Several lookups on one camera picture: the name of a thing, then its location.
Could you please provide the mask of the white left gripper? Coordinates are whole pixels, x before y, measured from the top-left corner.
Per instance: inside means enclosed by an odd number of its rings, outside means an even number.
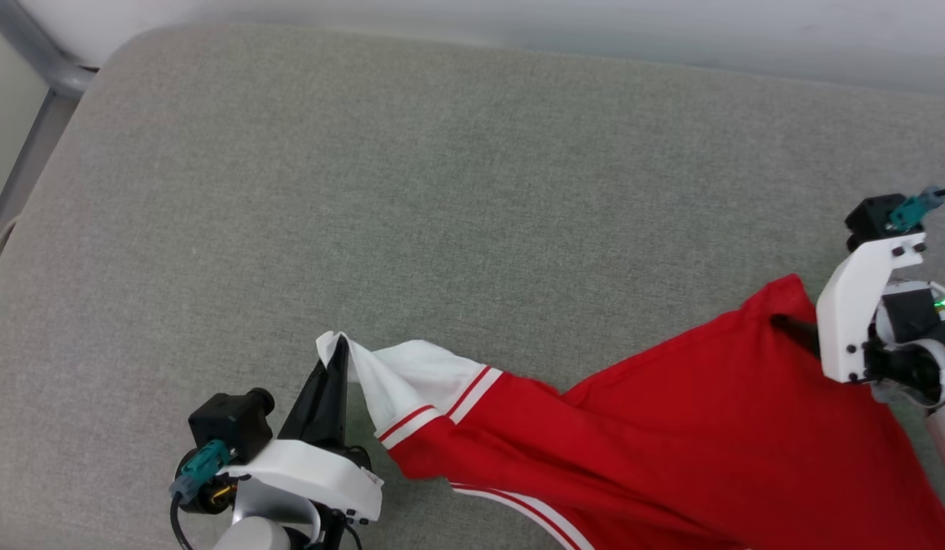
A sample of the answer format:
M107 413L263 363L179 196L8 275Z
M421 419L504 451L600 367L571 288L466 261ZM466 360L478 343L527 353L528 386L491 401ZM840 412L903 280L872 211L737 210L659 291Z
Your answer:
M319 359L300 390L277 434L280 441L270 442L245 465L234 466L239 478L235 522L262 516L279 523L318 525L318 505L343 514L353 511L356 519L379 519L384 481L345 457L311 446L345 446L348 358L346 337L339 335L328 368Z

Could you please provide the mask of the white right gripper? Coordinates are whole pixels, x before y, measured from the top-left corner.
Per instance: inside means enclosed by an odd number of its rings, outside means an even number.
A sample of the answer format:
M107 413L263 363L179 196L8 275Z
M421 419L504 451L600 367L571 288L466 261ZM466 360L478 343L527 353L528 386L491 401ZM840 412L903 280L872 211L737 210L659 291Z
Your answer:
M821 361L824 375L840 383L866 380L868 327L892 272L922 264L923 232L867 241L839 265L817 300L817 323L773 314L770 325Z

